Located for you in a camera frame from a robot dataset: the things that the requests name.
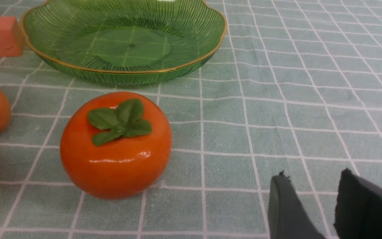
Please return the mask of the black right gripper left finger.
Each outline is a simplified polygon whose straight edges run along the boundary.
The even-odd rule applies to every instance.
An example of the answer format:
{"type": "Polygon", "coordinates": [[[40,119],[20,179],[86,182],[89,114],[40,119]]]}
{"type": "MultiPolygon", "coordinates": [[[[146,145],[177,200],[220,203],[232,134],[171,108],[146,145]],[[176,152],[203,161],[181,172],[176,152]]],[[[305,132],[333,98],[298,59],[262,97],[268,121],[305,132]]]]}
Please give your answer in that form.
{"type": "Polygon", "coordinates": [[[268,224],[271,239],[324,239],[308,217],[288,176],[270,180],[268,224]]]}

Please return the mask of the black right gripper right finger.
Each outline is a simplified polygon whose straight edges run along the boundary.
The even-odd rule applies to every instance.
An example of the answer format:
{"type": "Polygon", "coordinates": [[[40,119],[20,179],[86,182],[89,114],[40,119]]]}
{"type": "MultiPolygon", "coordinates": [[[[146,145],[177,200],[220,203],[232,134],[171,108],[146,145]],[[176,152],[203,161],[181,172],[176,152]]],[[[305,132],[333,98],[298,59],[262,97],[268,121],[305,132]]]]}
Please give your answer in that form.
{"type": "Polygon", "coordinates": [[[340,239],[382,239],[382,188],[343,170],[334,228],[340,239]]]}

